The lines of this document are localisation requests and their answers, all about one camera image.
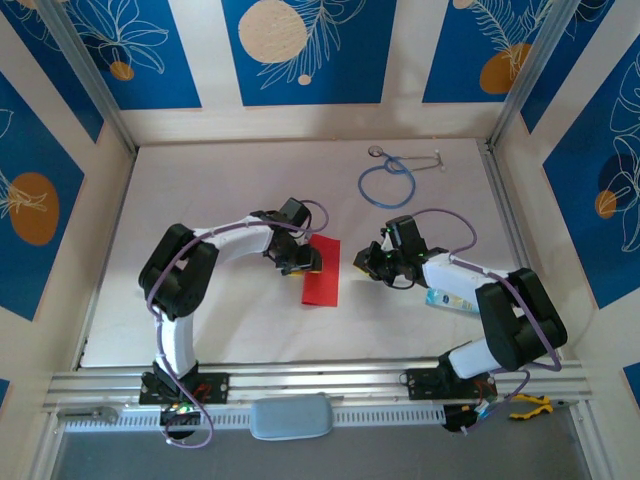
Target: wall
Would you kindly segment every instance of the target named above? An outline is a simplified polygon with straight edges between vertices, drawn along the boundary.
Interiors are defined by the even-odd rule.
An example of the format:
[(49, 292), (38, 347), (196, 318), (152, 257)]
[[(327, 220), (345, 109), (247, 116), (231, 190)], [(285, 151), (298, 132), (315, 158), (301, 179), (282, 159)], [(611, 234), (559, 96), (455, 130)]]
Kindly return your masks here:
[[(14, 203), (0, 218), (0, 378), (10, 382), (0, 411), (0, 465), (8, 479), (28, 464), (21, 457), (29, 454), (26, 439), (51, 373), (72, 365), (131, 161), (107, 125), (94, 142), (2, 16), (0, 43), (0, 99), (14, 99), (13, 113), (3, 110), (0, 170), (15, 187), (16, 171), (48, 169), (55, 187), (39, 204), (33, 195), (31, 204), (18, 199), (20, 210)], [(20, 188), (32, 193), (34, 185), (49, 184)], [(9, 190), (0, 191), (5, 199)]]
[[(533, 132), (529, 134), (524, 121), (519, 119), (498, 150), (499, 161), (508, 168), (510, 182), (517, 192), (518, 209), (527, 226), (527, 243), (534, 253), (535, 267), (549, 287), (549, 294), (569, 330), (570, 347), (586, 367), (598, 399), (598, 411), (603, 419), (599, 426), (611, 447), (615, 468), (618, 469), (615, 478), (629, 479), (637, 478), (637, 472), (640, 471), (640, 458), (637, 455), (640, 415), (622, 368), (639, 360), (640, 322), (637, 312), (640, 309), (640, 291), (626, 293), (626, 283), (637, 281), (638, 269), (635, 269), (635, 273), (631, 271), (622, 282), (620, 278), (617, 279), (618, 283), (613, 279), (613, 288), (618, 289), (618, 295), (611, 298), (605, 296), (605, 300), (598, 295), (597, 287), (592, 289), (592, 284), (596, 285), (594, 278), (598, 275), (615, 273), (627, 264), (637, 265), (640, 253), (637, 250), (627, 252), (625, 264), (616, 260), (613, 252), (620, 251), (623, 243), (623, 231), (620, 228), (622, 213), (619, 211), (613, 215), (613, 211), (600, 210), (599, 214), (604, 213), (604, 216), (596, 216), (597, 174), (589, 182), (582, 183), (583, 177), (592, 171), (592, 165), (597, 162), (604, 164), (607, 160), (606, 156), (597, 153), (600, 152), (598, 146), (604, 141), (603, 138), (591, 134), (590, 138), (572, 145), (567, 145), (563, 138), (567, 132), (566, 138), (572, 138), (574, 122), (576, 125), (600, 122), (609, 127), (617, 92), (610, 99), (607, 109), (599, 113), (593, 112), (594, 103), (591, 99), (602, 97), (602, 93), (596, 92), (640, 35), (639, 18), (640, 4), (637, 1), (616, 0)], [(583, 109), (587, 112), (586, 117), (580, 117)], [(602, 130), (607, 142), (611, 140), (611, 135), (609, 128)], [(567, 166), (573, 168), (574, 175), (567, 175), (564, 185), (559, 183), (556, 175), (550, 173), (554, 171), (558, 155), (572, 162)], [(550, 158), (550, 162), (543, 168), (547, 158)], [(584, 231), (580, 233), (574, 227), (570, 233), (567, 225), (575, 225), (572, 216), (575, 214), (570, 213), (566, 203), (562, 203), (564, 193), (559, 190), (562, 186), (570, 192), (576, 192), (567, 203), (573, 204), (573, 208), (582, 209), (584, 217), (578, 222), (579, 226), (586, 222), (595, 225), (596, 229), (590, 232), (590, 238)], [(588, 195), (583, 195), (583, 191), (587, 191)], [(614, 229), (615, 243), (607, 240), (609, 233), (604, 233), (603, 228)], [(580, 247), (582, 242), (588, 240), (600, 242), (599, 250), (591, 254), (581, 250), (579, 257), (576, 245)], [(588, 265), (589, 261), (609, 258), (609, 255), (611, 260), (605, 265), (606, 268), (595, 272), (585, 270), (584, 265)]]
[[(61, 54), (23, 4), (0, 10), (44, 67)], [(551, 4), (63, 3), (139, 144), (486, 137)]]

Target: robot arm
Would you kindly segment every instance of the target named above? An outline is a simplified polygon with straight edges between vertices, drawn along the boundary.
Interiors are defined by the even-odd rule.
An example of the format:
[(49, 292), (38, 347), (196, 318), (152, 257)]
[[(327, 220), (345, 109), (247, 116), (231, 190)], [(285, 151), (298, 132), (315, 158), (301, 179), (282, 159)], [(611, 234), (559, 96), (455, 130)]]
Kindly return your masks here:
[(411, 285), (442, 289), (480, 311), (485, 337), (439, 358), (440, 392), (447, 391), (451, 384), (499, 368), (515, 371), (546, 353), (532, 325), (518, 313), (516, 300), (489, 274), (506, 279), (517, 289), (553, 348), (566, 343), (566, 329), (532, 270), (489, 270), (462, 262), (442, 248), (429, 249), (415, 220), (408, 215), (387, 222), (382, 236), (382, 244), (372, 242), (354, 261), (370, 278), (394, 287), (396, 278), (404, 276)]
[[(308, 244), (300, 244), (283, 226), (251, 225), (255, 222), (277, 222), (302, 227), (310, 218), (310, 212), (302, 203), (290, 198), (277, 212), (254, 212), (239, 222), (248, 225), (224, 231), (223, 225), (216, 231), (223, 233), (204, 239), (194, 245), (173, 267), (153, 298), (153, 305), (162, 312), (162, 345), (165, 359), (183, 383), (197, 377), (197, 361), (193, 350), (193, 316), (202, 302), (216, 264), (249, 255), (262, 253), (272, 259), (282, 275), (302, 271), (320, 271), (322, 259), (317, 250)], [(184, 225), (170, 227), (142, 269), (138, 283), (145, 298), (175, 255), (194, 238), (208, 229), (190, 230)], [(179, 394), (163, 361), (156, 357), (154, 375), (171, 391)]]

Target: pliers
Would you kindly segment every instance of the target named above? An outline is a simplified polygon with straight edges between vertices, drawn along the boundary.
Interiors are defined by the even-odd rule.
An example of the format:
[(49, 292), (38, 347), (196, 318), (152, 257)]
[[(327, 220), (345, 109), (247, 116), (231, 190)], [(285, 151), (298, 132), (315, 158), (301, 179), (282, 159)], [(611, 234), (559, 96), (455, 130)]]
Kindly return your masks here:
[(529, 413), (512, 413), (509, 415), (511, 420), (529, 420), (530, 418), (536, 417), (542, 413), (553, 413), (553, 411), (557, 408), (567, 408), (572, 405), (576, 405), (578, 402), (576, 401), (566, 401), (566, 400), (551, 400), (546, 395), (541, 397), (533, 397), (531, 395), (525, 395), (524, 393), (519, 393), (515, 397), (514, 400), (524, 400), (529, 403), (534, 403), (536, 405), (540, 405), (539, 407), (531, 410)]

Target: gray floor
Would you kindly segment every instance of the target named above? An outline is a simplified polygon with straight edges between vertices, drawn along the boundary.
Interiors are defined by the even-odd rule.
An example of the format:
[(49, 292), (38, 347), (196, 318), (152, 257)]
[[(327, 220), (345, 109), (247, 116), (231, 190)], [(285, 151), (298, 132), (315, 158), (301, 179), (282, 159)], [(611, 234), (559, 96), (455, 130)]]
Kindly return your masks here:
[(527, 422), (503, 415), (464, 438), (441, 427), (337, 428), (295, 442), (263, 442), (221, 430), (212, 445), (184, 451), (159, 432), (74, 433), (63, 440), (54, 479), (588, 479), (568, 411)]

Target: red card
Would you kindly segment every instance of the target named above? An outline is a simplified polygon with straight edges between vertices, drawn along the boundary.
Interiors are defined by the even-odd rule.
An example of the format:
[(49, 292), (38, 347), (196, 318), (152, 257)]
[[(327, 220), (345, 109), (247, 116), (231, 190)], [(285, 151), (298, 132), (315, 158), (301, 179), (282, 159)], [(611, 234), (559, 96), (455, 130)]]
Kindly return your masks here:
[(304, 274), (302, 303), (337, 307), (340, 284), (340, 240), (314, 234), (309, 239), (309, 244), (322, 256), (322, 272)]

